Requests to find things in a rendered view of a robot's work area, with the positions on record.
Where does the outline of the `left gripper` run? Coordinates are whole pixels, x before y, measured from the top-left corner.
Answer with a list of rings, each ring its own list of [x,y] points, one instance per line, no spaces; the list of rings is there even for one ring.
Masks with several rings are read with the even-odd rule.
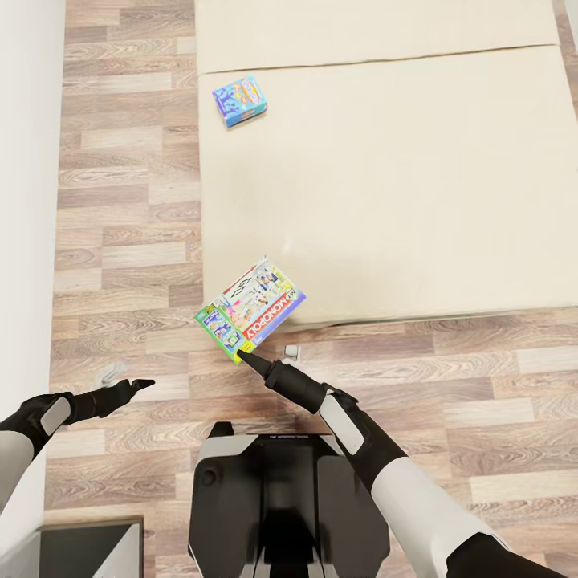
[[[93,413],[88,420],[95,417],[107,417],[110,413],[119,409],[123,404],[128,403],[129,399],[132,399],[137,391],[154,384],[155,380],[136,379],[132,382],[131,386],[127,379],[121,380],[117,385],[114,385],[111,388],[87,392],[92,395],[95,403]]]

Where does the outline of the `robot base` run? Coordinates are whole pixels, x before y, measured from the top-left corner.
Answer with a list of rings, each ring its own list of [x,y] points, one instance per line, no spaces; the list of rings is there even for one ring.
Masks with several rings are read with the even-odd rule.
[[[239,578],[246,564],[308,563],[339,578],[377,578],[389,525],[335,434],[234,436],[217,422],[193,476],[189,555],[202,578]]]

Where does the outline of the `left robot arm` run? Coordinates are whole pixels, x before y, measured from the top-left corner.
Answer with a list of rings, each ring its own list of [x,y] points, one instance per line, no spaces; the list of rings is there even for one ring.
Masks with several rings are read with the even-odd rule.
[[[107,417],[137,391],[155,384],[155,380],[136,379],[131,386],[127,379],[113,386],[111,382],[127,369],[124,362],[112,363],[95,377],[91,392],[38,395],[0,422],[0,515],[28,466],[61,425]]]

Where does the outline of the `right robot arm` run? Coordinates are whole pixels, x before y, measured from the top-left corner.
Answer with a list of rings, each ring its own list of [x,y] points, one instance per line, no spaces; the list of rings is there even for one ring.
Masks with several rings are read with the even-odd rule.
[[[367,488],[417,578],[568,578],[523,558],[426,474],[356,404],[358,400],[299,369],[301,346],[273,361],[237,351],[265,386],[320,414]]]

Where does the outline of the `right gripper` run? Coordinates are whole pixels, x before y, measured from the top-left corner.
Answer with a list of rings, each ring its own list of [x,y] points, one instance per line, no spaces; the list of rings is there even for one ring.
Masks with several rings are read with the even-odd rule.
[[[304,374],[300,369],[291,364],[284,364],[281,360],[273,361],[272,364],[268,360],[253,356],[253,354],[242,351],[242,349],[237,351],[237,356],[240,356],[258,374],[265,377],[265,386],[270,390],[274,390],[296,404],[299,404],[299,401],[302,400],[308,389],[308,384],[310,384],[311,377]]]

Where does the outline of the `board game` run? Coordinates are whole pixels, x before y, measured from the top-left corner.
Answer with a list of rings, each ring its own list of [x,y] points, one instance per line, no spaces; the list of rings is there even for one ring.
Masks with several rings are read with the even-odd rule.
[[[212,94],[227,127],[268,109],[265,95],[252,74]]]
[[[195,319],[238,365],[237,351],[252,353],[307,296],[267,257],[248,269]]]

